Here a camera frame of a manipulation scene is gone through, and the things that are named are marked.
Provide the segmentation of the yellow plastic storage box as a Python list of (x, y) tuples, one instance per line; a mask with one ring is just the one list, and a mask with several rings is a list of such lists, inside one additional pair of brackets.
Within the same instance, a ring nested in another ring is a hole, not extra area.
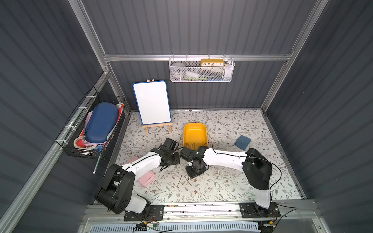
[(202, 123), (188, 123), (184, 127), (183, 146), (195, 144), (195, 150), (200, 146), (206, 146), (208, 143), (207, 127)]

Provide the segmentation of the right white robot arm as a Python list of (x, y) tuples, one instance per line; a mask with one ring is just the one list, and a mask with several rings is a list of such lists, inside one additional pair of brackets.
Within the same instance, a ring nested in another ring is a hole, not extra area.
[(256, 206), (266, 210), (270, 208), (273, 164), (258, 150), (250, 148), (248, 151), (229, 152), (200, 146), (197, 150), (183, 148), (180, 157), (188, 162), (186, 171), (192, 179), (202, 175), (211, 166), (227, 167), (244, 173), (255, 190)]

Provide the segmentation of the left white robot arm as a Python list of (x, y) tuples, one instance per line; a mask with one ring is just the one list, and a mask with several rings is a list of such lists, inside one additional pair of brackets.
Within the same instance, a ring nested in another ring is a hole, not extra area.
[(120, 214), (132, 212), (143, 219), (150, 215), (151, 203), (140, 195), (134, 195), (135, 182), (153, 169), (164, 170), (169, 166), (180, 164), (179, 143), (166, 138), (157, 148), (151, 149), (138, 160), (120, 166), (111, 165), (95, 195), (95, 200), (104, 205), (108, 211)]

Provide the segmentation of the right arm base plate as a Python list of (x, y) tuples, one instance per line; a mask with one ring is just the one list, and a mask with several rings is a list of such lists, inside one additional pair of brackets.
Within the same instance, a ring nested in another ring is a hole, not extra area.
[(274, 218), (281, 217), (277, 203), (270, 202), (269, 208), (263, 208), (256, 203), (240, 203), (240, 212), (243, 218)]

